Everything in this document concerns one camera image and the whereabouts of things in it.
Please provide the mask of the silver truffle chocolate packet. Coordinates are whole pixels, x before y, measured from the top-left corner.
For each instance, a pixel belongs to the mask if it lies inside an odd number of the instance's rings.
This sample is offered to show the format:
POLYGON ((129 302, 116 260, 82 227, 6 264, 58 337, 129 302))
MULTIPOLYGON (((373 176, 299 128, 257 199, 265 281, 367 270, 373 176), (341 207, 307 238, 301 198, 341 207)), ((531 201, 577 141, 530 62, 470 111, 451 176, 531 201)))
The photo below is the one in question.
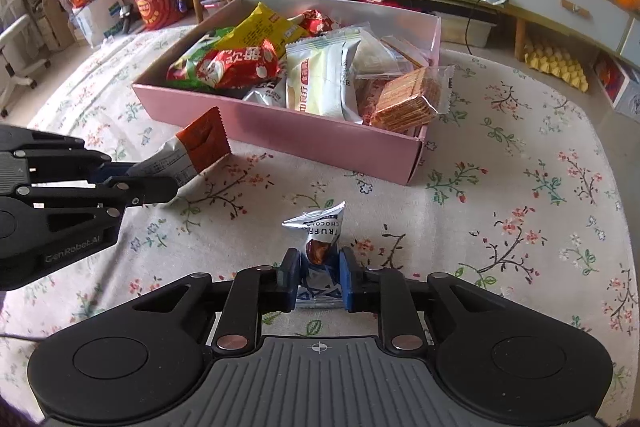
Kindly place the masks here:
POLYGON ((282 222, 282 227, 306 234, 300 259, 296 305, 303 308, 339 308, 340 237, 346 202, 311 210, 282 222))

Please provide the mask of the red jam biscuit packet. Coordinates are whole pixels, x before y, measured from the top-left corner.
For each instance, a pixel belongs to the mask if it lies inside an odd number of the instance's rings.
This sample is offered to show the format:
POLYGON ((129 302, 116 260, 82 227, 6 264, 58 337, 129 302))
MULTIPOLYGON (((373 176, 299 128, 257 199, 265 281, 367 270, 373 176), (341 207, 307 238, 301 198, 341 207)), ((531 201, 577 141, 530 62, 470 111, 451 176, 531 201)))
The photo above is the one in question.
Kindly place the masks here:
POLYGON ((129 178, 168 178, 182 187, 231 154, 218 107, 212 107, 167 140, 151 157, 131 166, 129 178))

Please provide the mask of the green chips snack packet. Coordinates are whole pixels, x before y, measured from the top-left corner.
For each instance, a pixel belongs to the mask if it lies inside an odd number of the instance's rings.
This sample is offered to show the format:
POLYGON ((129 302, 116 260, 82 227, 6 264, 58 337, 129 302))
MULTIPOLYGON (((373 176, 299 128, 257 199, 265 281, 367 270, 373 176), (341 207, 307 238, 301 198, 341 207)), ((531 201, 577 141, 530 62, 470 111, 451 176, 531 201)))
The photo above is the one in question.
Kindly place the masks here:
POLYGON ((175 60, 167 69, 166 80, 174 89, 212 93, 213 89, 198 78, 198 64, 229 32, 233 26, 207 31, 198 41, 175 60))

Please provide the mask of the pink cardboard box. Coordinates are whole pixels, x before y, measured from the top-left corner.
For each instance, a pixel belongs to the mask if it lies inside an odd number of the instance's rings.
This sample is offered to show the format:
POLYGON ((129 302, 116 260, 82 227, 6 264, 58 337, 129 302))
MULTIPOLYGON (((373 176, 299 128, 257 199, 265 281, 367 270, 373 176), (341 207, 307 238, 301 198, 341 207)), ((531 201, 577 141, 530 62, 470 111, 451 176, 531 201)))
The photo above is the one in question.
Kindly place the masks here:
MULTIPOLYGON (((296 101, 300 109, 277 108, 247 102, 228 95, 171 88, 165 80, 172 61, 196 40, 212 29, 241 23, 250 16, 260 0, 233 0, 194 26, 176 41, 139 78, 132 89, 146 113, 159 122, 184 127, 216 107, 228 138, 277 150, 321 164, 359 171, 388 182, 410 183, 426 143, 426 130, 413 128, 411 134, 399 134, 356 124, 345 119, 341 107, 330 113, 314 113, 314 100, 326 101, 337 91, 335 83, 316 90, 313 60, 303 61, 302 92, 296 101)), ((425 13, 340 0, 267 0, 282 17, 294 15, 307 6, 317 5, 349 23, 369 23, 384 34, 404 38, 431 61, 439 58, 439 18, 425 13)))

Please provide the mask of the floral tablecloth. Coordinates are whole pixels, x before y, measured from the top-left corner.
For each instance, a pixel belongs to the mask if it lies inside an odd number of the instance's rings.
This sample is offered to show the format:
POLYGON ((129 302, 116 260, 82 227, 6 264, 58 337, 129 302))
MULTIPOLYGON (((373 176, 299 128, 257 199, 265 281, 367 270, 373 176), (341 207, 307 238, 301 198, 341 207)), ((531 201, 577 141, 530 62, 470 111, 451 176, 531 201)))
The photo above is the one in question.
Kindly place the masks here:
MULTIPOLYGON (((30 123, 85 139, 115 160, 151 156, 176 128, 152 121, 134 80, 189 27, 118 39, 80 65, 30 123)), ((341 245, 362 265, 416 280, 445 271, 599 339, 613 374, 598 416, 629 416, 639 370, 639 297, 628 225, 604 150, 584 112, 524 72, 445 51, 454 107, 427 131, 409 185, 234 143, 232 156, 170 204, 128 210, 119 243, 6 295, 1 334, 50 336, 204 271, 278 265, 304 231, 281 223, 346 202, 341 245)), ((463 426, 445 398, 428 399, 415 364, 378 363, 373 350, 334 355, 323 336, 374 335, 372 314, 267 313, 262 330, 302 338, 236 369, 215 369, 196 425, 463 426)), ((193 424, 191 418, 186 421, 193 424)))

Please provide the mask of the white shopping bag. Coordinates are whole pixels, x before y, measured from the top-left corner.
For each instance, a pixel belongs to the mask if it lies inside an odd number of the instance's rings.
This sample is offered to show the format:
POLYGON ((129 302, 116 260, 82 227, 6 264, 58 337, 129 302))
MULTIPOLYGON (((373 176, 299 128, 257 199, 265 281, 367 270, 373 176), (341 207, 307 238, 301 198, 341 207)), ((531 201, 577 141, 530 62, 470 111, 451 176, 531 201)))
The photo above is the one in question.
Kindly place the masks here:
POLYGON ((83 8, 73 9, 74 22, 89 46, 96 48, 122 31, 120 10, 124 6, 122 0, 90 0, 83 8))

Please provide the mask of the wafer biscuit packet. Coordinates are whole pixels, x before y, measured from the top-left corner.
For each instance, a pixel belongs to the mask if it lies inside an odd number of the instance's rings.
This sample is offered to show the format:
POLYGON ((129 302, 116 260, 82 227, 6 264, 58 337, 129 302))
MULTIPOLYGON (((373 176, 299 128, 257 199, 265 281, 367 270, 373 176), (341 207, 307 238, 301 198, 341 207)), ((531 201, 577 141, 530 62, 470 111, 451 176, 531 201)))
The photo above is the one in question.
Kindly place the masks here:
POLYGON ((370 126, 404 133, 448 114, 452 77, 452 66, 422 67, 387 81, 373 105, 370 126))

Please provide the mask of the red gift bag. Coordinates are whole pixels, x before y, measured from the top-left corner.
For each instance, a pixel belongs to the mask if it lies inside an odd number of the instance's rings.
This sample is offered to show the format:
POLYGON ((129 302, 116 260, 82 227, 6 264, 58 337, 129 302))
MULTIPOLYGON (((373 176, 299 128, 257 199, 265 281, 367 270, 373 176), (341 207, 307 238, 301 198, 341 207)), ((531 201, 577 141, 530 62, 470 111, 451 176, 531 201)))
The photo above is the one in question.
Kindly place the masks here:
POLYGON ((177 23, 184 13, 178 0, 134 0, 147 30, 162 29, 177 23))

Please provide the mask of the red snack packet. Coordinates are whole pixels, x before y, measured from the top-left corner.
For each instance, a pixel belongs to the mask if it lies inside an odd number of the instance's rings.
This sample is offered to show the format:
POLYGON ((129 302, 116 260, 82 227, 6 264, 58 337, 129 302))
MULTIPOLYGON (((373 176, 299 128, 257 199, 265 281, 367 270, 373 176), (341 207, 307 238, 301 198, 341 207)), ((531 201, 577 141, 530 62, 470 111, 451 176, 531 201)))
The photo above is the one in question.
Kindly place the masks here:
POLYGON ((258 46, 209 51, 198 66, 195 77, 213 89, 240 89, 276 78, 279 59, 273 44, 265 39, 258 46))

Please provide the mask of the white cream snack packet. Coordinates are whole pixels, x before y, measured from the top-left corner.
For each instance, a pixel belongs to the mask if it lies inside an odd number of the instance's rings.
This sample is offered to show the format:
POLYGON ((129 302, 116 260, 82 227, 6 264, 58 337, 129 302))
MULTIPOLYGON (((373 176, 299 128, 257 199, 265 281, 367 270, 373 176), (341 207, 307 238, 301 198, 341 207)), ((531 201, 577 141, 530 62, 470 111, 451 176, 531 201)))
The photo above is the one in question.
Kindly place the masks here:
POLYGON ((352 64, 359 28, 300 39, 285 48, 286 107, 298 113, 361 124, 352 64))

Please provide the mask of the yellow snack packet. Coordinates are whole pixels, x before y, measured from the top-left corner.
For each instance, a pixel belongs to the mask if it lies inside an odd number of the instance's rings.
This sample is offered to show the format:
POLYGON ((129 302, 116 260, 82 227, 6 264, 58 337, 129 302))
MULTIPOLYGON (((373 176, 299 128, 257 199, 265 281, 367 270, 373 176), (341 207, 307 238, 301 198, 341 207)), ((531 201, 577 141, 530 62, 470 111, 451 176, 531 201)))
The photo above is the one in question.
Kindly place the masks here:
POLYGON ((248 46, 261 46, 265 40, 268 40, 273 45, 277 57, 281 58, 288 44, 308 36, 309 32, 302 26, 259 2, 242 23, 215 43, 214 49, 216 51, 239 50, 248 46))

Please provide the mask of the yellow egg tray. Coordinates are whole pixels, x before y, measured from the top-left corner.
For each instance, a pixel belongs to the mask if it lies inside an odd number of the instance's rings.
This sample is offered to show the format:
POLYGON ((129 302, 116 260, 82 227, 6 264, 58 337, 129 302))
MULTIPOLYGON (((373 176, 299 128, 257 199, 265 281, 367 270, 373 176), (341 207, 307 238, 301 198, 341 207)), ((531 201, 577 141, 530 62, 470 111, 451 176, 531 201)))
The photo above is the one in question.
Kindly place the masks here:
POLYGON ((567 49, 548 40, 526 38, 523 57, 525 64, 537 72, 561 79, 582 93, 589 88, 582 64, 567 49))

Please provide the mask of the white storage box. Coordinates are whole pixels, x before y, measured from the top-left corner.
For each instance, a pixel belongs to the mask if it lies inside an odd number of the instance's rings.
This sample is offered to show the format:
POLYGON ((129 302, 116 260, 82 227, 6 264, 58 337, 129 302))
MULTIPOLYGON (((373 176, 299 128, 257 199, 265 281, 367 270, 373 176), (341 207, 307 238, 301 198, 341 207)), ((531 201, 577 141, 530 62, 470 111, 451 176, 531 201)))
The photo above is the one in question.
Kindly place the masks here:
POLYGON ((608 101, 616 113, 640 120, 639 72, 605 52, 598 54, 593 66, 608 101))

